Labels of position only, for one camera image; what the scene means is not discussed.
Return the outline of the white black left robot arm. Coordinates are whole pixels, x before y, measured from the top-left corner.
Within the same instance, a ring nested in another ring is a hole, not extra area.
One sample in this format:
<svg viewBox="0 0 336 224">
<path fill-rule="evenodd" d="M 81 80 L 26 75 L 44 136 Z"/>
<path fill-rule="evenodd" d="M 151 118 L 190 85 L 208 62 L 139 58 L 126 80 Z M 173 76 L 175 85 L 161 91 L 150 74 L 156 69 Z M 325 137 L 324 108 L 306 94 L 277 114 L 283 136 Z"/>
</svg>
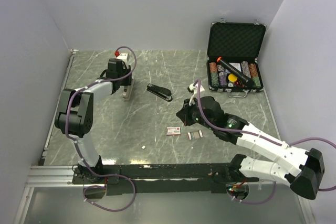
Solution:
<svg viewBox="0 0 336 224">
<path fill-rule="evenodd" d="M 90 134 L 93 125 L 95 103 L 125 88 L 123 97 L 129 95 L 133 77 L 129 54 L 121 54 L 108 61 L 107 69 L 88 86 L 78 89 L 63 89 L 55 117 L 55 127 L 70 139 L 78 156 L 75 174 L 92 183 L 103 178 L 103 164 Z"/>
</svg>

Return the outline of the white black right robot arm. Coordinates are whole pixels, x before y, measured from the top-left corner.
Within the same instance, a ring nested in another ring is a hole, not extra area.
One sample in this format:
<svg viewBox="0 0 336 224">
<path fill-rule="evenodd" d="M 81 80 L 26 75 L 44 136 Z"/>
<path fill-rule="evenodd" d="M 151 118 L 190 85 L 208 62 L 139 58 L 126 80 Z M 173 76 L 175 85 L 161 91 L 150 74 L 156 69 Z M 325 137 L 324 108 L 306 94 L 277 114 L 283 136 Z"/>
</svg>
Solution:
<svg viewBox="0 0 336 224">
<path fill-rule="evenodd" d="M 258 160 L 237 154 L 231 161 L 229 175 L 235 181 L 244 177 L 271 180 L 289 186 L 297 195 L 314 200 L 320 192 L 325 172 L 322 153 L 290 146 L 256 128 L 250 122 L 222 110 L 212 96 L 190 103 L 184 100 L 176 116 L 186 126 L 200 124 L 220 140 L 248 148 L 265 158 Z"/>
</svg>

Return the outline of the beige and black stapler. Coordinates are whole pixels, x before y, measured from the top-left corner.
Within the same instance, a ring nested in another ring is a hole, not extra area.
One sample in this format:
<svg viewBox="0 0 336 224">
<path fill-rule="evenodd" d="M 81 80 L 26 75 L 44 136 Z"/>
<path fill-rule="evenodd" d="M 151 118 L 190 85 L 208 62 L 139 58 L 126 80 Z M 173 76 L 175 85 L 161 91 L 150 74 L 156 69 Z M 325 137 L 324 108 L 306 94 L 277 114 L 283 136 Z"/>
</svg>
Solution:
<svg viewBox="0 0 336 224">
<path fill-rule="evenodd" d="M 128 85 L 128 86 L 124 86 L 123 94 L 122 94 L 123 100 L 125 100 L 125 101 L 130 100 L 133 87 L 134 87 L 134 79 L 132 78 L 131 79 L 131 84 Z"/>
</svg>

